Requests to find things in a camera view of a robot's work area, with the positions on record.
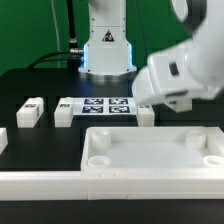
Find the green wall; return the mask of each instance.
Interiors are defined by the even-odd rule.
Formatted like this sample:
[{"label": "green wall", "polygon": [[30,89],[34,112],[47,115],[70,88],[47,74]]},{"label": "green wall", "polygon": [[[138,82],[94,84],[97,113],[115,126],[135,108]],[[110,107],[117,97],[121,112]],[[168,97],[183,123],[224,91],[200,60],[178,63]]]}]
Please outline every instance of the green wall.
[{"label": "green wall", "polygon": [[[176,20],[169,0],[138,0],[149,53],[170,47],[188,35]],[[61,48],[68,49],[65,0],[55,0]],[[77,39],[83,45],[89,35],[88,1],[74,0]],[[133,44],[135,63],[145,64],[144,45],[134,0],[127,0],[127,39]],[[0,75],[25,68],[38,57],[56,51],[56,36],[50,0],[0,1]],[[41,64],[56,67],[57,63]]]}]

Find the black tabletop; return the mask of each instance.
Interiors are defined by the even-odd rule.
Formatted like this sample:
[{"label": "black tabletop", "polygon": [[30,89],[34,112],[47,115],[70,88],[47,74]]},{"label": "black tabletop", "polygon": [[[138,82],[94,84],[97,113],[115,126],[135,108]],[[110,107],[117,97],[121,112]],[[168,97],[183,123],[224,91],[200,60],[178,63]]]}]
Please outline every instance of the black tabletop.
[{"label": "black tabletop", "polygon": [[[131,97],[132,81],[98,83],[66,69],[16,69],[0,77],[0,127],[9,145],[0,171],[80,170],[88,127],[137,126],[135,116],[75,116],[71,128],[54,127],[61,97]],[[33,129],[18,129],[16,112],[28,98],[43,97],[45,112]],[[195,100],[193,111],[176,114],[153,107],[156,126],[224,128],[224,98]],[[0,223],[223,223],[223,200],[0,202]]]}]

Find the foam block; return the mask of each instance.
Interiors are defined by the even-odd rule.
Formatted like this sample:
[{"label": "foam block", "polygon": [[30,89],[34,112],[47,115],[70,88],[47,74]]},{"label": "foam block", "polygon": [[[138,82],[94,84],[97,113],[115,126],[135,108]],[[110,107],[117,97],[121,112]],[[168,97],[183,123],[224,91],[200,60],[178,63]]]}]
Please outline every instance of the foam block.
[{"label": "foam block", "polygon": [[54,113],[56,128],[69,128],[72,125],[74,99],[67,97],[60,99]]},{"label": "foam block", "polygon": [[42,98],[29,98],[16,113],[18,128],[33,128],[44,112]]}]

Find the white block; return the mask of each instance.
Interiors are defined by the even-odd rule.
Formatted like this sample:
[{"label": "white block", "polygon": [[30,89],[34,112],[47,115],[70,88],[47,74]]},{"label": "white block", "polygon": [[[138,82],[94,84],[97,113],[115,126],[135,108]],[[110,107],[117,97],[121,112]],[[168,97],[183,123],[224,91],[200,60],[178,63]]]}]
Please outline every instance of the white block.
[{"label": "white block", "polygon": [[56,128],[71,127],[73,119],[73,105],[73,98],[68,97],[60,99],[54,113]]},{"label": "white block", "polygon": [[180,113],[186,111],[192,111],[192,100],[191,99],[184,99],[175,102],[168,102],[166,105],[172,109],[173,111]]},{"label": "white block", "polygon": [[18,128],[33,128],[43,112],[43,99],[29,98],[16,113]]},{"label": "white block", "polygon": [[213,155],[224,157],[224,133],[220,128],[207,129],[207,147]]},{"label": "white block", "polygon": [[0,128],[0,154],[3,152],[3,150],[7,145],[8,145],[8,138],[6,128]]},{"label": "white block", "polygon": [[152,106],[139,106],[137,110],[137,120],[139,127],[154,127],[155,113]]}]

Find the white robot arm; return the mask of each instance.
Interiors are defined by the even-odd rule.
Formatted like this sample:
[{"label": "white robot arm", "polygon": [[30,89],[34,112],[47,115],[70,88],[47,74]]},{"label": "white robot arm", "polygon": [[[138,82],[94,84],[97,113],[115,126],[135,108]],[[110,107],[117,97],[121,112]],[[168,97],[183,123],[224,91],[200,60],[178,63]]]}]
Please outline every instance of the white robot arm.
[{"label": "white robot arm", "polygon": [[137,105],[213,99],[224,86],[224,1],[171,4],[192,39],[148,57],[132,86]]}]

